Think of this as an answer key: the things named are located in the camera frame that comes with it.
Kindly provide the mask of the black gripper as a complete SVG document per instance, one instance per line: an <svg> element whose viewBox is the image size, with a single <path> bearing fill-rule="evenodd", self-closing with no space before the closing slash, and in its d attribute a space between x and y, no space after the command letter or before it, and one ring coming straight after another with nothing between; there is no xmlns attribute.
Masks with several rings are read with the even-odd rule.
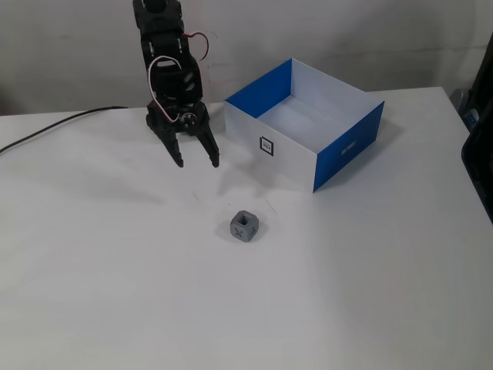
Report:
<svg viewBox="0 0 493 370"><path fill-rule="evenodd" d="M177 133L196 136L212 165L215 168L220 165L219 147L210 128L209 113L202 101L181 106L172 102L170 106L163 108L153 100L147 106L147 110L147 125L162 142L178 167L183 168L183 158L179 150Z"/></svg>

